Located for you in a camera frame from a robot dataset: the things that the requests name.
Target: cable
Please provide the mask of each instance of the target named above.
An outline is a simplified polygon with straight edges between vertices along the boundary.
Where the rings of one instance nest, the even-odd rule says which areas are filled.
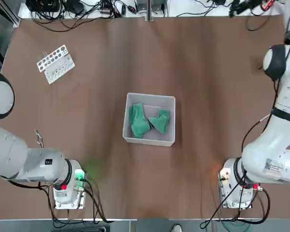
[[[245,140],[248,136],[248,134],[260,123],[262,122],[263,120],[265,120],[266,118],[268,118],[271,114],[268,114],[267,116],[263,117],[262,119],[260,119],[258,122],[256,122],[248,131],[247,133],[245,134],[243,140],[242,140],[242,152],[244,150],[244,143],[245,143]]]
[[[12,185],[14,186],[17,186],[17,187],[20,187],[20,188],[24,188],[24,189],[38,189],[38,190],[41,190],[43,191],[46,196],[47,196],[47,202],[48,202],[48,207],[49,207],[49,210],[50,210],[50,213],[51,213],[51,217],[52,217],[52,222],[53,222],[53,227],[56,228],[56,229],[61,229],[67,225],[73,225],[73,224],[80,224],[80,223],[83,223],[85,225],[85,221],[84,220],[81,220],[81,221],[78,221],[78,222],[71,222],[71,220],[68,220],[67,222],[64,222],[64,221],[61,221],[59,219],[56,218],[56,216],[54,215],[54,212],[53,212],[53,209],[52,209],[52,205],[51,205],[51,201],[50,201],[50,196],[49,196],[49,187],[51,185],[40,185],[40,182],[38,183],[38,186],[27,186],[27,185],[22,185],[22,184],[19,184],[17,182],[14,182],[14,181],[8,181],[9,183],[11,183]],[[85,192],[92,198],[93,200],[93,222],[91,223],[91,226],[94,224],[98,224],[98,222],[96,223],[95,222],[95,219],[96,219],[96,216],[97,216],[97,213],[99,213],[101,219],[105,222],[105,223],[112,223],[113,221],[107,221],[107,219],[105,218],[104,216],[104,213],[102,213],[103,210],[101,210],[101,205],[100,205],[100,202],[97,203],[96,200],[94,199],[93,197],[93,189],[92,189],[92,186],[91,184],[85,180],[85,182],[87,182],[90,186],[90,189],[92,191],[92,193],[90,193],[88,190],[85,189]],[[94,207],[97,207],[97,212],[94,213]],[[55,223],[60,223],[62,224],[61,226],[56,226]]]
[[[248,31],[257,31],[257,30],[260,30],[261,28],[263,28],[268,22],[269,22],[269,20],[270,20],[270,18],[272,17],[272,11],[273,11],[273,8],[271,7],[271,10],[270,10],[270,13],[269,13],[269,15],[267,16],[267,18],[266,18],[266,20],[259,26],[259,27],[257,27],[257,28],[254,28],[254,29],[250,29],[249,27],[248,27],[248,21],[249,21],[249,19],[250,19],[250,17],[251,17],[251,15],[248,15],[247,16],[247,18],[246,18],[246,21],[245,21],[245,27],[246,27],[246,29],[248,30]],[[261,14],[254,14],[253,12],[252,12],[252,10],[250,10],[250,12],[251,12],[251,14],[253,14],[254,16],[261,16],[261,15],[263,15],[264,14],[264,12],[262,12]]]
[[[209,225],[209,223],[212,221],[212,219],[214,218],[214,216],[215,216],[215,214],[217,213],[217,211],[219,210],[219,208],[223,205],[223,203],[227,200],[227,198],[234,192],[234,190],[237,188],[237,186],[239,186],[239,183],[237,183],[236,185],[235,185],[235,187],[231,190],[231,192],[224,198],[224,200],[223,201],[221,201],[221,203],[220,203],[220,205],[216,208],[216,210],[214,211],[214,213],[213,213],[213,215],[211,216],[211,218],[210,219],[208,219],[208,220],[206,220],[206,221],[204,221],[204,222],[202,222],[200,225],[199,225],[199,227],[203,230],[203,229],[205,229],[208,225]]]
[[[92,199],[92,201],[93,201],[93,204],[96,206],[96,208],[97,208],[97,212],[98,212],[98,214],[100,215],[101,219],[102,219],[103,222],[105,222],[105,223],[112,223],[113,221],[108,221],[108,220],[106,219],[102,207],[101,207],[101,209],[100,209],[100,205],[96,202],[96,200],[95,200],[95,198],[94,198],[94,196],[93,196],[93,190],[92,190],[92,185],[91,185],[91,183],[90,183],[89,181],[87,181],[87,180],[85,180],[85,182],[89,184],[90,189],[91,189],[91,191],[92,191],[92,194],[91,194],[87,189],[85,189],[84,191],[85,191],[85,192],[86,192],[86,193],[91,197],[91,199]]]
[[[270,198],[270,195],[268,194],[268,192],[264,188],[263,188],[262,192],[264,192],[266,197],[267,197],[267,209],[266,209],[266,213],[265,213],[264,217],[260,221],[248,221],[248,220],[244,220],[244,219],[237,219],[238,221],[245,222],[248,224],[253,224],[253,225],[258,225],[258,224],[265,222],[265,220],[267,219],[267,217],[270,213],[271,198]]]
[[[113,9],[113,12],[115,12],[114,7],[112,6],[112,5],[113,5],[113,4],[112,4],[112,1],[110,1],[110,0],[101,0],[101,1],[97,2],[95,5],[90,5],[90,6],[92,6],[92,8],[91,8],[90,10],[88,10],[86,13],[82,14],[82,16],[81,16],[80,18],[78,18],[78,19],[76,20],[76,22],[74,22],[74,24],[73,24],[72,26],[69,26],[69,25],[66,25],[66,24],[62,21],[62,18],[64,18],[65,10],[64,10],[64,8],[63,8],[62,0],[60,0],[60,3],[61,3],[61,6],[60,6],[60,12],[59,12],[59,14],[58,14],[56,17],[48,16],[48,15],[42,13],[42,12],[37,12],[37,15],[38,15],[40,18],[43,17],[44,19],[48,20],[47,22],[41,22],[41,21],[38,21],[38,20],[33,16],[33,13],[31,12],[31,18],[32,18],[32,20],[33,20],[36,24],[38,24],[39,26],[41,26],[41,27],[43,27],[43,28],[45,28],[45,29],[47,29],[47,30],[49,30],[49,31],[52,31],[52,32],[68,32],[68,31],[70,31],[70,30],[72,30],[72,29],[75,29],[75,28],[79,27],[80,25],[82,25],[82,24],[84,24],[84,23],[89,23],[89,22],[92,22],[92,21],[94,21],[94,20],[96,20],[96,19],[110,19],[110,18],[112,18],[112,17],[114,16],[113,14],[109,15],[108,17],[97,17],[97,18],[93,18],[93,19],[88,20],[88,21],[84,21],[84,22],[78,23],[79,20],[83,19],[85,16],[87,16],[87,18],[88,18],[89,14],[91,14],[91,13],[92,13],[93,11],[95,11],[95,10],[98,10],[102,3],[107,4],[107,5],[111,5],[111,7],[112,7],[112,9]],[[46,27],[46,26],[44,25],[44,24],[52,23],[52,22],[55,21],[55,20],[59,20],[60,23],[61,23],[64,27],[66,27],[67,29],[56,30],[56,29],[51,29],[51,28],[49,28],[49,27]]]
[[[214,8],[217,8],[217,7],[214,7],[214,2],[211,4],[211,6],[209,7],[206,7],[206,8],[209,8],[207,11],[205,12],[202,12],[202,13],[189,13],[189,12],[186,12],[186,13],[182,13],[182,14],[179,14],[177,15],[176,17],[179,17],[181,15],[202,15],[204,14],[203,16],[206,16],[206,14],[208,14],[210,11],[212,11]]]

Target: green cloth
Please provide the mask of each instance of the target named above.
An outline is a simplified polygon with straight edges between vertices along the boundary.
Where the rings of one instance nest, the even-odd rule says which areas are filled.
[[[143,105],[134,104],[129,110],[129,121],[135,138],[141,139],[150,130],[149,122],[144,115]]]
[[[158,110],[157,117],[149,117],[148,120],[160,133],[165,134],[167,130],[167,125],[170,119],[170,111],[165,109]]]

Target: brown tabletop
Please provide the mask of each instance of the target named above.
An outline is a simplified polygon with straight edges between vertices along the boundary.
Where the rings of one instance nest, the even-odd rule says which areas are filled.
[[[249,21],[250,27],[265,19]],[[274,97],[272,81],[258,67],[267,49],[283,40],[282,17],[273,16],[256,32],[245,29],[245,20],[133,18],[90,22],[65,33],[23,20],[3,67],[15,89],[15,108],[0,126],[29,147],[38,147],[38,129],[46,147],[78,160],[98,183],[107,218],[209,218],[218,201],[217,172],[226,159],[241,155],[243,136],[269,113]],[[76,67],[49,85],[36,62],[62,44]],[[172,147],[122,138],[128,92],[176,98]],[[290,218],[290,186],[263,186],[271,196],[270,218]],[[235,213],[223,210],[222,217]],[[56,215],[66,218],[67,212]],[[260,203],[242,216],[261,218]],[[70,217],[92,218],[89,199]],[[50,218],[46,196],[0,178],[2,218]]]

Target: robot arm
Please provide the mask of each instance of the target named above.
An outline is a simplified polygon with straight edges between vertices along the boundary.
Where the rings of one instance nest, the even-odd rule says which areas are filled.
[[[284,12],[285,41],[290,41],[290,0]],[[221,200],[229,195],[223,207],[245,209],[252,200],[253,183],[290,183],[290,45],[272,46],[263,69],[280,83],[279,94],[266,130],[244,148],[241,158],[227,160],[219,172]]]
[[[14,91],[0,74],[0,119],[10,114],[14,104]],[[28,148],[22,139],[2,128],[0,176],[16,182],[50,183],[57,209],[84,207],[85,193],[78,190],[83,186],[85,175],[76,160],[65,159],[63,153],[51,148]]]
[[[286,45],[285,53],[287,54],[289,50],[290,45]],[[274,59],[272,53],[269,50],[264,58],[263,66],[267,71]],[[248,144],[242,153],[242,163],[247,171],[247,177],[255,183],[290,182],[288,146],[290,146],[290,53],[269,124],[260,137]]]

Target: label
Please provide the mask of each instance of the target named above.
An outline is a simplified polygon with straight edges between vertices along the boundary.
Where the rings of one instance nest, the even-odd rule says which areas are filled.
[[[66,191],[55,192],[55,193],[56,193],[56,197],[67,197],[67,192]]]
[[[266,159],[265,166],[263,169],[264,173],[268,173],[274,176],[281,176],[284,167],[282,163],[275,162],[271,159]]]
[[[45,165],[52,165],[52,159],[45,159]]]

